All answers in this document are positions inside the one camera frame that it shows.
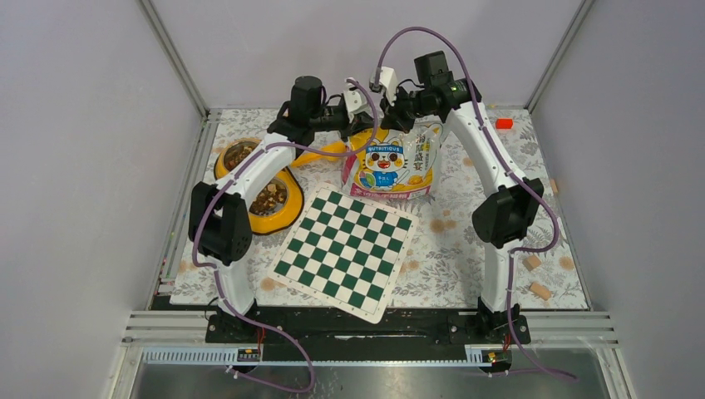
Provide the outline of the yellow plastic scoop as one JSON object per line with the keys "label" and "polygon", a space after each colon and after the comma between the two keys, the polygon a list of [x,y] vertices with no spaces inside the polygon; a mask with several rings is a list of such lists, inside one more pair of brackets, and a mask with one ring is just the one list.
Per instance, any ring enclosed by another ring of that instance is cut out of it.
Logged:
{"label": "yellow plastic scoop", "polygon": [[361,152],[363,148],[371,143],[375,135],[376,131],[374,129],[366,129],[349,136],[345,140],[341,139],[330,145],[326,145],[320,150],[306,151],[299,156],[291,166],[299,167],[315,160],[336,160],[349,157]]}

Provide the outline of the pet food bag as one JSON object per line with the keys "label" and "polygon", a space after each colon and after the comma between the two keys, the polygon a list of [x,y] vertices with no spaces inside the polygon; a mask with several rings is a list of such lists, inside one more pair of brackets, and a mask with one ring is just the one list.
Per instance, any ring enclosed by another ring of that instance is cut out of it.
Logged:
{"label": "pet food bag", "polygon": [[371,145],[345,160],[343,191],[375,200],[411,200],[430,194],[441,171],[444,139],[439,122],[416,124],[407,133],[378,130]]}

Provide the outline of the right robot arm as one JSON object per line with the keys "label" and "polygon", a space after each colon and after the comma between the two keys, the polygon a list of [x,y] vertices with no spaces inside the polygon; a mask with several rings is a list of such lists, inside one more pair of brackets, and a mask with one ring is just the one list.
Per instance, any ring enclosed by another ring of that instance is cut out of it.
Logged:
{"label": "right robot arm", "polygon": [[510,322],[502,313],[515,287],[510,276],[510,253],[519,248],[533,224],[544,193],[538,179],[528,179],[502,146],[489,122],[485,105],[468,77],[455,78],[444,52],[432,52],[414,61],[421,88],[405,91],[390,67],[378,66],[370,87],[383,95],[381,107],[389,126],[409,128],[417,118],[437,116],[443,129],[460,141],[474,163],[485,200],[473,211],[471,223],[485,247],[485,281],[476,329],[487,342],[500,341]]}

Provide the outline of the wooden cube near right arm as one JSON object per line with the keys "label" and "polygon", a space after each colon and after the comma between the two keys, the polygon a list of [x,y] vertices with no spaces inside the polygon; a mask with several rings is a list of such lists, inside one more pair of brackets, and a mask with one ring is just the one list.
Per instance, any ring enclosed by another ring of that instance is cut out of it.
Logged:
{"label": "wooden cube near right arm", "polygon": [[522,264],[528,271],[533,271],[543,264],[541,258],[537,255],[531,255],[523,259]]}

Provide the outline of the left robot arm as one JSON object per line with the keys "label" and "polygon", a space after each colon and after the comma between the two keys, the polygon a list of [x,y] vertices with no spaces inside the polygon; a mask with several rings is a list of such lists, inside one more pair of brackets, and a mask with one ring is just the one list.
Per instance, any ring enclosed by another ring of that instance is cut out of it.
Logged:
{"label": "left robot arm", "polygon": [[324,100],[325,87],[315,76],[295,79],[289,99],[278,110],[266,135],[255,149],[225,177],[213,184],[199,182],[191,190],[189,238],[192,261],[212,271],[218,306],[230,314],[226,331],[246,342],[258,330],[258,320],[248,313],[255,303],[241,259],[248,253],[254,231],[249,208],[258,194],[302,153],[315,152],[315,135],[344,131],[362,114],[378,127],[379,116],[372,96],[357,80],[348,78],[336,106]]}

